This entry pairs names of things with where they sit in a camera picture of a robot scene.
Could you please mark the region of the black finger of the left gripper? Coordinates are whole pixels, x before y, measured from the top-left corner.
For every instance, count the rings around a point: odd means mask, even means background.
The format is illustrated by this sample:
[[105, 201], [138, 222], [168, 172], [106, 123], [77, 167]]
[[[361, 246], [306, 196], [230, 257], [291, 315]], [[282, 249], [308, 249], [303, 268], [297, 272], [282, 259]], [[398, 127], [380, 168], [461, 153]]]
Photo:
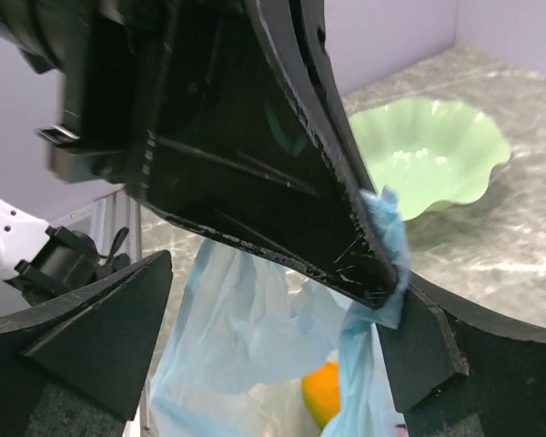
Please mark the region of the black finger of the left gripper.
[[360, 192], [298, 121], [246, 1], [172, 1], [159, 47], [147, 163], [171, 162], [128, 195], [181, 228], [296, 270], [377, 309], [397, 271]]

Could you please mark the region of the fake mango yellow green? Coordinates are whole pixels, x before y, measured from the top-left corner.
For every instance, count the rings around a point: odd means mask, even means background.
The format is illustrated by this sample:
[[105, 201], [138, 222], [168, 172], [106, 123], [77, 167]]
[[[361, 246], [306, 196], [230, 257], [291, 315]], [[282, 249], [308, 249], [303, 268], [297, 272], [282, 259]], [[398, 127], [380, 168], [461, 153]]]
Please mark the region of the fake mango yellow green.
[[301, 390], [312, 419], [323, 430], [340, 411], [338, 363], [328, 361], [304, 377]]

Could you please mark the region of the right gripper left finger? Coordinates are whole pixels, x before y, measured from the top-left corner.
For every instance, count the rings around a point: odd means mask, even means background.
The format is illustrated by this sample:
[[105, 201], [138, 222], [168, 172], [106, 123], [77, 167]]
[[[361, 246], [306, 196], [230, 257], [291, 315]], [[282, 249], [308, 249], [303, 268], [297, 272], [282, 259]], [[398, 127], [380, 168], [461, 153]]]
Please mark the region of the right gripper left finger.
[[120, 436], [136, 416], [172, 282], [161, 250], [0, 318], [0, 436]]

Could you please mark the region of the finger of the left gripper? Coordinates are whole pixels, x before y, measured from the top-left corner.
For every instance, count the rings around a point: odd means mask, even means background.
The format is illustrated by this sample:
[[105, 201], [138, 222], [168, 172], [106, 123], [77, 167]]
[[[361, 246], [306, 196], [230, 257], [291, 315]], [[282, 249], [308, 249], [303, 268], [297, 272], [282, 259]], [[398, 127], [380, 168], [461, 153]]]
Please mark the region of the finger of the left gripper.
[[337, 89], [326, 48], [323, 1], [246, 1], [246, 13], [257, 40], [309, 136], [320, 136], [321, 146], [336, 165], [344, 160], [355, 190], [373, 191]]

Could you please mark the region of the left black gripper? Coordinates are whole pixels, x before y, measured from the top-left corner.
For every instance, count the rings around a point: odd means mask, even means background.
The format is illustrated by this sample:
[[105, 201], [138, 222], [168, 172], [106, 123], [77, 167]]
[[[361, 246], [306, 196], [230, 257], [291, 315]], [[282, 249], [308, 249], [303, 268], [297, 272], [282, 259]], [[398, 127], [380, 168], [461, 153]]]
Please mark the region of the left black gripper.
[[38, 74], [62, 74], [60, 118], [37, 134], [48, 166], [67, 183], [157, 184], [173, 178], [171, 162], [147, 163], [159, 47], [171, 1], [0, 1], [0, 37]]

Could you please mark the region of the light blue plastic bag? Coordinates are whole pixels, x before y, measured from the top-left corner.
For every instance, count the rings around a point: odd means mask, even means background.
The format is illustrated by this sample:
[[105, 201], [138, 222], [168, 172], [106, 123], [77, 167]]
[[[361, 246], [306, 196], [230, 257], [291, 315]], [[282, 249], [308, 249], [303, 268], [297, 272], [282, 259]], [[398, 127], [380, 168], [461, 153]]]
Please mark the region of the light blue plastic bag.
[[[399, 272], [371, 310], [309, 279], [291, 292], [286, 269], [206, 239], [151, 382], [163, 436], [401, 436], [377, 333], [399, 326], [410, 281], [406, 230], [394, 193], [364, 192], [372, 223]], [[338, 361], [342, 409], [316, 425], [300, 382]]]

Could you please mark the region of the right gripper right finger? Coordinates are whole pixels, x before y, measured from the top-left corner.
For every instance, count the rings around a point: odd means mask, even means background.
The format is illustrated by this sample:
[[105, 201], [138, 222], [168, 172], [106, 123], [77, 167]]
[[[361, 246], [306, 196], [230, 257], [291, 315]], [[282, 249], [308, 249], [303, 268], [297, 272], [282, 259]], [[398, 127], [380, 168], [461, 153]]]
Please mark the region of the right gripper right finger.
[[415, 275], [379, 339], [410, 436], [546, 436], [545, 328]]

